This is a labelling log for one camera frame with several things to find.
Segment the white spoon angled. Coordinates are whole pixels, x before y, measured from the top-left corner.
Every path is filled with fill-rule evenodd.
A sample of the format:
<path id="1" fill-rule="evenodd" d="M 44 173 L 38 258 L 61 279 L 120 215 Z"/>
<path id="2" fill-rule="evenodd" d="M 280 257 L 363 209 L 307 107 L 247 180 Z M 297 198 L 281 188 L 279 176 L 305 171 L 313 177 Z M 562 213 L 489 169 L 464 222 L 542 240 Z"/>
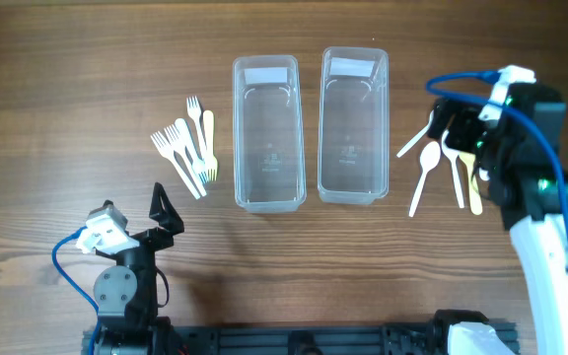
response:
<path id="1" fill-rule="evenodd" d="M 398 158 L 404 156 L 429 130 L 432 120 L 434 117 L 434 111 L 431 110 L 429 113 L 428 121 L 424 127 L 422 127 L 407 143 L 405 143 L 402 148 L 396 153 Z"/>

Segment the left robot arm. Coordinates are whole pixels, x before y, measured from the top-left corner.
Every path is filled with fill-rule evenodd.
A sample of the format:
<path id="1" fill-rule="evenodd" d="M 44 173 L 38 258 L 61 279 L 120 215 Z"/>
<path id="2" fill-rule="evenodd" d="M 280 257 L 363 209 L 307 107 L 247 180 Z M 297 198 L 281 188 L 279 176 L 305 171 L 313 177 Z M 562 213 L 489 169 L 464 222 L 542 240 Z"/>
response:
<path id="1" fill-rule="evenodd" d="M 160 183 L 152 192 L 149 218 L 155 228 L 131 235 L 113 203 L 92 211 L 86 221 L 90 250 L 115 265 L 96 279 L 98 324 L 82 342 L 83 354 L 186 354 L 187 346 L 167 317 L 159 315 L 157 278 L 165 274 L 155 254 L 174 245 L 184 223 Z"/>

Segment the yellow plastic spoon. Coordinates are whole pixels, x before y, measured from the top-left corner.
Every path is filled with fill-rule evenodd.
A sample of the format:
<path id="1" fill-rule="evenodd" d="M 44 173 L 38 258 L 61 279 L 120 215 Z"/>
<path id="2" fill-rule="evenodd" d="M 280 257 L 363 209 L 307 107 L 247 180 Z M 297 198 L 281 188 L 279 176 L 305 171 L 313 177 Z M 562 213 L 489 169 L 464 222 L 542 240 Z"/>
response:
<path id="1" fill-rule="evenodd" d="M 466 168 L 470 211 L 473 215 L 481 215 L 483 212 L 481 196 L 478 190 L 477 181 L 474 178 L 475 156 L 471 153 L 460 152 L 459 158 Z"/>

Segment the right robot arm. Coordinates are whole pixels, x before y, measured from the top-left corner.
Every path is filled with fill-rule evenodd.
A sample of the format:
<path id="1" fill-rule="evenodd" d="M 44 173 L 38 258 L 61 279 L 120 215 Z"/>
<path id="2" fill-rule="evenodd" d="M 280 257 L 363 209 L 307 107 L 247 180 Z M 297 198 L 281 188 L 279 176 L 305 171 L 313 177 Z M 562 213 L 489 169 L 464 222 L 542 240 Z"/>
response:
<path id="1" fill-rule="evenodd" d="M 489 99 L 440 87 L 466 76 L 427 83 L 437 98 L 427 134 L 488 173 L 487 197 L 500 208 L 525 274 L 537 349 L 568 354 L 568 172 L 558 156 L 567 105 L 540 82 L 511 83 Z"/>

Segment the white spoon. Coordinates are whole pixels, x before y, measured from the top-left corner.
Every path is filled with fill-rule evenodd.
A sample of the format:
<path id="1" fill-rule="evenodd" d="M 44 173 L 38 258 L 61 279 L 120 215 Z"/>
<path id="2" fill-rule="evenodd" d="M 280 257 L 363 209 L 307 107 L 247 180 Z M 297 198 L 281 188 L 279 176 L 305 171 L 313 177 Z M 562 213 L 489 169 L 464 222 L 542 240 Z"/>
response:
<path id="1" fill-rule="evenodd" d="M 459 208 L 465 208 L 463 193 L 462 193 L 461 179 L 460 179 L 458 165 L 457 165 L 457 159 L 459 157 L 459 152 L 448 146 L 448 144 L 446 143 L 446 139 L 448 138 L 448 136 L 449 136 L 449 131 L 445 130 L 443 132 L 442 138 L 441 138 L 442 153 L 450 162 L 452 179 L 453 179 L 453 186 L 454 186 L 454 191 L 455 191 L 458 207 Z"/>
<path id="2" fill-rule="evenodd" d="M 429 142 L 422 150 L 419 163 L 421 168 L 421 175 L 419 177 L 418 183 L 415 187 L 412 200 L 408 210 L 408 216 L 413 217 L 418 207 L 424 185 L 426 182 L 426 177 L 428 174 L 438 166 L 441 159 L 441 148 L 437 141 Z"/>

